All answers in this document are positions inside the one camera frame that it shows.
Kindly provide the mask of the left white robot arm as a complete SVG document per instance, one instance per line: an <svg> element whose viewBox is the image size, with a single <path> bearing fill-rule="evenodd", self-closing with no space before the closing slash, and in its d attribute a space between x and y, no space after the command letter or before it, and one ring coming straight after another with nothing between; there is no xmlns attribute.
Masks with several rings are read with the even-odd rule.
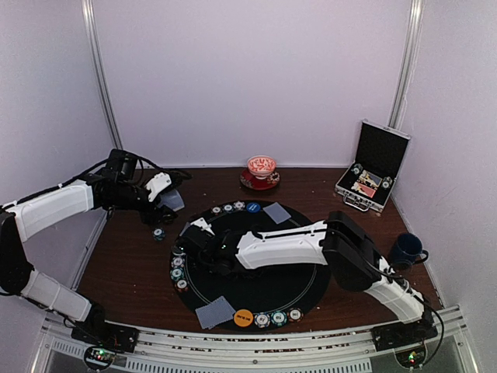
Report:
<svg viewBox="0 0 497 373"><path fill-rule="evenodd" d="M146 225L173 221L164 196L191 175L161 167L142 155L113 149L69 180L1 206L1 295L19 297L82 322L95 345L111 327L90 300L71 289L84 242L97 218L136 211Z"/></svg>

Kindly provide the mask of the grey card deck box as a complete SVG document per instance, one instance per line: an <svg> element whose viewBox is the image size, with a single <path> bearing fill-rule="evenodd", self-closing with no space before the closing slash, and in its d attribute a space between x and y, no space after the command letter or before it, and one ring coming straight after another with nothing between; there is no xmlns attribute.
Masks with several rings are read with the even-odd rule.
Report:
<svg viewBox="0 0 497 373"><path fill-rule="evenodd" d="M178 190L170 190L160 194L159 207L167 207L172 211L179 211L185 207L185 203Z"/></svg>

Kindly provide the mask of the orange chip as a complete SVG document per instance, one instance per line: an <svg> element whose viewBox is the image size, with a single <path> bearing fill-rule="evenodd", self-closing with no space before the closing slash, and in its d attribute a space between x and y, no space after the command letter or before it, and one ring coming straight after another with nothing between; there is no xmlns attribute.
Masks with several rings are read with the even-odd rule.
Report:
<svg viewBox="0 0 497 373"><path fill-rule="evenodd" d="M300 322L304 318L304 313L300 308L291 308L287 311L289 322Z"/></svg>
<svg viewBox="0 0 497 373"><path fill-rule="evenodd" d="M210 212L211 212L214 216L217 216L217 215L221 214L221 213L222 213L222 211L223 211L223 210L222 210L222 208L221 208L221 207L218 207L218 206L212 207L212 208L210 209Z"/></svg>
<svg viewBox="0 0 497 373"><path fill-rule="evenodd" d="M189 290L189 283L186 279L179 279L176 283L175 283L175 289L179 292L179 293L183 293L183 292L186 292Z"/></svg>

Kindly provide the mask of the blue small blind button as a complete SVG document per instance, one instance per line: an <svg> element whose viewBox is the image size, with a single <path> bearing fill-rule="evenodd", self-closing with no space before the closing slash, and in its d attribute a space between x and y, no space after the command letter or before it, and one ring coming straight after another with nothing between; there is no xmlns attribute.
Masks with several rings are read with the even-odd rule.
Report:
<svg viewBox="0 0 497 373"><path fill-rule="evenodd" d="M257 213L261 210L260 204L256 202L249 202L246 205L246 211L250 213Z"/></svg>

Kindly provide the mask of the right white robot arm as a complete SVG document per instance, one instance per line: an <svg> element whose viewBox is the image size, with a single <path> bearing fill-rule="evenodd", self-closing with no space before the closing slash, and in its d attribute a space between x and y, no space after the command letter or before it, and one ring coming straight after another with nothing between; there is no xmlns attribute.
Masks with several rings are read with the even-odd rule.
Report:
<svg viewBox="0 0 497 373"><path fill-rule="evenodd" d="M215 232L198 218L186 224L176 247L223 275L290 264L327 266L342 289L364 292L390 309L400 322L403 342L414 343L434 326L427 300L395 273L372 238L342 211L309 225L265 232Z"/></svg>

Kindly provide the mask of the orange big blind button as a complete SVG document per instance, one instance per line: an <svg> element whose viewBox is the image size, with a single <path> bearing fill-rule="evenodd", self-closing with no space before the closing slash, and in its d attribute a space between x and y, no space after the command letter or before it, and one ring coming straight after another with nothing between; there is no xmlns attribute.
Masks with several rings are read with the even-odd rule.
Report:
<svg viewBox="0 0 497 373"><path fill-rule="evenodd" d="M254 315L248 309L239 309L233 315L233 321L236 326L245 328L252 325Z"/></svg>

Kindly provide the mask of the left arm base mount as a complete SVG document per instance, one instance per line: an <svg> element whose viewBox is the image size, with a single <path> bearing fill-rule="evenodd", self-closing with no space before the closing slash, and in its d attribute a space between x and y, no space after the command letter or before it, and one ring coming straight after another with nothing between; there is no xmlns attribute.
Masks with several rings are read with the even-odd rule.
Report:
<svg viewBox="0 0 497 373"><path fill-rule="evenodd" d="M83 353L83 362L90 371L101 372L110 367L118 354L133 353L139 330L106 321L104 308L92 304L84 321L64 319L71 324L71 338L89 344Z"/></svg>

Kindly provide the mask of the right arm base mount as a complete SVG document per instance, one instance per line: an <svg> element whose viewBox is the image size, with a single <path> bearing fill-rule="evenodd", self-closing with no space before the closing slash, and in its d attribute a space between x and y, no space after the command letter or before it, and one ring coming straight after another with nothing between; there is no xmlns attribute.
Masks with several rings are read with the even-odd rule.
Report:
<svg viewBox="0 0 497 373"><path fill-rule="evenodd" d="M410 371L429 362L426 341L438 336L433 314L424 311L422 318L410 323L396 322L371 330L376 351L392 349L397 363Z"/></svg>

